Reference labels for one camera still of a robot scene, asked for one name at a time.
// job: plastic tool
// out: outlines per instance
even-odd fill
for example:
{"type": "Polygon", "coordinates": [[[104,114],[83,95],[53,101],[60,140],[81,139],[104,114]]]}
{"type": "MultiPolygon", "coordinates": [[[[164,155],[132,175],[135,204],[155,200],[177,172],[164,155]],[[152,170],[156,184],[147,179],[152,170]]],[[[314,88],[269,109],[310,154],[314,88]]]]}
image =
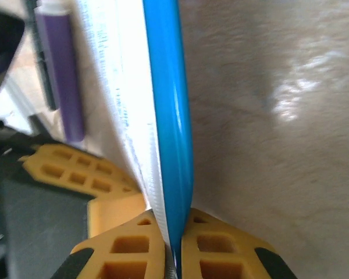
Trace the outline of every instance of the plastic tool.
{"type": "Polygon", "coordinates": [[[85,129],[70,10],[63,1],[41,0],[35,14],[66,140],[68,143],[81,142],[85,129]]]}
{"type": "Polygon", "coordinates": [[[193,197],[193,146],[179,6],[144,0],[165,215],[177,275],[181,236],[193,197]]]}
{"type": "MultiPolygon", "coordinates": [[[[0,219],[5,221],[2,234],[10,240],[9,269],[15,277],[20,270],[44,274],[57,261],[52,279],[171,278],[165,274],[165,242],[157,219],[151,210],[144,212],[135,186],[105,159],[41,136],[16,133],[0,123],[0,198],[5,209],[0,219]],[[78,236],[80,228],[75,230],[84,226],[85,213],[76,213],[77,208],[85,210],[85,201],[77,207],[59,203],[70,191],[90,197],[87,240],[78,236]],[[57,198],[49,199],[50,192],[57,198]],[[54,210],[58,214],[53,218],[54,210]],[[24,246],[29,253],[22,253],[24,246]],[[44,247],[40,257],[39,247],[44,247]],[[26,264],[21,265],[23,258],[26,264]]],[[[197,209],[190,211],[181,252],[182,279],[297,279],[267,242],[197,209]]]]}

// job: black object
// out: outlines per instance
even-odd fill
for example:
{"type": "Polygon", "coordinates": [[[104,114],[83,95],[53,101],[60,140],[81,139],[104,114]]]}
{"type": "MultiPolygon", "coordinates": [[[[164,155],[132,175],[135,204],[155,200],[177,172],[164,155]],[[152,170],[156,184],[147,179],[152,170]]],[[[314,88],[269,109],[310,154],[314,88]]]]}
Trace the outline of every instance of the black object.
{"type": "Polygon", "coordinates": [[[255,248],[255,252],[272,279],[297,279],[279,255],[261,247],[255,248]]]}
{"type": "Polygon", "coordinates": [[[93,254],[92,248],[84,248],[71,254],[51,279],[76,279],[93,254]]]}
{"type": "Polygon", "coordinates": [[[0,279],[48,279],[88,236],[92,197],[35,181],[18,161],[43,144],[60,142],[0,123],[0,279]]]}
{"type": "Polygon", "coordinates": [[[51,81],[49,79],[47,63],[45,61],[44,51],[42,49],[39,31],[36,25],[35,12],[34,9],[37,7],[37,0],[22,0],[23,5],[27,9],[27,14],[29,16],[29,27],[32,30],[34,47],[36,52],[37,66],[40,73],[42,86],[45,92],[45,99],[47,100],[48,107],[51,110],[57,109],[57,105],[54,100],[54,95],[52,92],[51,81]]]}
{"type": "Polygon", "coordinates": [[[24,32],[24,21],[0,10],[0,86],[24,32]]]}

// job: gray surface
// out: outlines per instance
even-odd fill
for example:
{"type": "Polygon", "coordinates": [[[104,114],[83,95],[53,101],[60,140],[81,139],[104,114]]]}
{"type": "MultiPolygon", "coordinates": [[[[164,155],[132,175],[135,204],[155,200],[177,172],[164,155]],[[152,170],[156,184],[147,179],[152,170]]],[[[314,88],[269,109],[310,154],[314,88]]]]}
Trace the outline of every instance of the gray surface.
{"type": "Polygon", "coordinates": [[[87,198],[5,181],[10,279],[50,278],[72,248],[87,238],[87,198]]]}

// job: orange plastic clamp jaw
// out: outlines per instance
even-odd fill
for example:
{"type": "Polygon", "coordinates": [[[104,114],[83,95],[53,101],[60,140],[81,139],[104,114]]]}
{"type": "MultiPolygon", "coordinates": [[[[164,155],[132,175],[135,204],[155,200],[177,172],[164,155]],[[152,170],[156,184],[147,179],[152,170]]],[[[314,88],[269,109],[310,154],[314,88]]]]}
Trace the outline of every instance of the orange plastic clamp jaw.
{"type": "Polygon", "coordinates": [[[152,212],[78,244],[51,279],[163,279],[165,244],[152,212]]]}
{"type": "Polygon", "coordinates": [[[105,159],[67,145],[46,144],[22,161],[36,181],[95,197],[88,203],[89,237],[124,224],[146,208],[134,180],[105,159]]]}
{"type": "Polygon", "coordinates": [[[181,254],[182,279],[297,279],[268,243],[197,209],[181,254]]]}

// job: square holes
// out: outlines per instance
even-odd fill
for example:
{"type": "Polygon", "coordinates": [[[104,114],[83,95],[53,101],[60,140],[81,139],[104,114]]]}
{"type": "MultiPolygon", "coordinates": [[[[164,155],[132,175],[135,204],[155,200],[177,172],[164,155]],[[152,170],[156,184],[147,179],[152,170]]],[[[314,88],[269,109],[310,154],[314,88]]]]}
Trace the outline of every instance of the square holes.
{"type": "Polygon", "coordinates": [[[104,166],[102,164],[97,164],[96,170],[100,171],[101,173],[105,174],[112,174],[112,169],[108,166],[104,166]]]}
{"type": "Polygon", "coordinates": [[[75,184],[83,185],[86,181],[87,177],[79,174],[79,173],[72,173],[69,177],[69,181],[75,184]]]}
{"type": "Polygon", "coordinates": [[[137,225],[139,226],[151,225],[151,221],[149,219],[144,219],[144,220],[141,220],[137,225]]]}
{"type": "Polygon", "coordinates": [[[111,253],[148,253],[148,237],[119,237],[115,239],[111,253]]]}
{"type": "Polygon", "coordinates": [[[194,217],[194,223],[205,224],[207,221],[200,217],[194,217]]]}
{"type": "Polygon", "coordinates": [[[99,191],[110,193],[111,192],[111,185],[110,183],[94,179],[92,182],[92,188],[97,189],[99,191]]]}
{"type": "Polygon", "coordinates": [[[89,166],[91,164],[91,162],[92,162],[91,160],[89,160],[88,158],[85,158],[85,157],[79,157],[76,160],[76,163],[82,164],[85,167],[89,166]]]}
{"type": "Polygon", "coordinates": [[[233,239],[226,235],[199,235],[197,244],[201,252],[235,253],[233,239]]]}
{"type": "Polygon", "coordinates": [[[243,279],[243,266],[239,263],[200,261],[203,279],[243,279]]]}
{"type": "Polygon", "coordinates": [[[64,169],[61,169],[60,167],[52,166],[50,164],[43,165],[41,167],[41,170],[44,174],[46,174],[47,176],[51,176],[53,178],[60,178],[65,172],[64,169]]]}
{"type": "Polygon", "coordinates": [[[144,279],[146,262],[105,263],[98,279],[144,279]]]}
{"type": "Polygon", "coordinates": [[[53,155],[58,157],[58,158],[62,158],[62,159],[66,159],[66,160],[70,160],[72,157],[72,153],[63,151],[63,150],[56,150],[53,152],[53,155]]]}

